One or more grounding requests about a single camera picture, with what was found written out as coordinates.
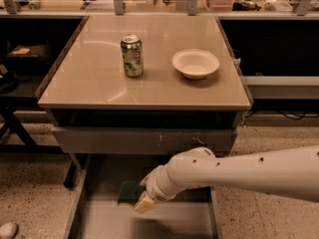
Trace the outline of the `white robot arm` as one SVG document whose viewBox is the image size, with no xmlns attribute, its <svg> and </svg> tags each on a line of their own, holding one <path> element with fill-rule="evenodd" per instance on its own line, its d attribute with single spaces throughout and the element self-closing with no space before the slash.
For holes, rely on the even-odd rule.
<svg viewBox="0 0 319 239">
<path fill-rule="evenodd" d="M 217 157 L 206 147 L 174 155 L 142 181 L 145 191 L 134 209 L 145 213 L 187 189 L 212 185 L 319 201 L 316 146 Z"/>
</svg>

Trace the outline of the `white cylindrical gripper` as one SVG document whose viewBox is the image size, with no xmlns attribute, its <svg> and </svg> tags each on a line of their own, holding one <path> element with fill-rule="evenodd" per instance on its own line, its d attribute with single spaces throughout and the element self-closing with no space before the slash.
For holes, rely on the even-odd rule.
<svg viewBox="0 0 319 239">
<path fill-rule="evenodd" d="M 140 185 L 146 189 L 146 192 L 142 193 L 139 201 L 134 206 L 134 210 L 139 213 L 154 209 L 157 206 L 156 202 L 171 201 L 181 192 L 181 188 L 168 177 L 165 165 L 153 169 L 140 182 Z"/>
</svg>

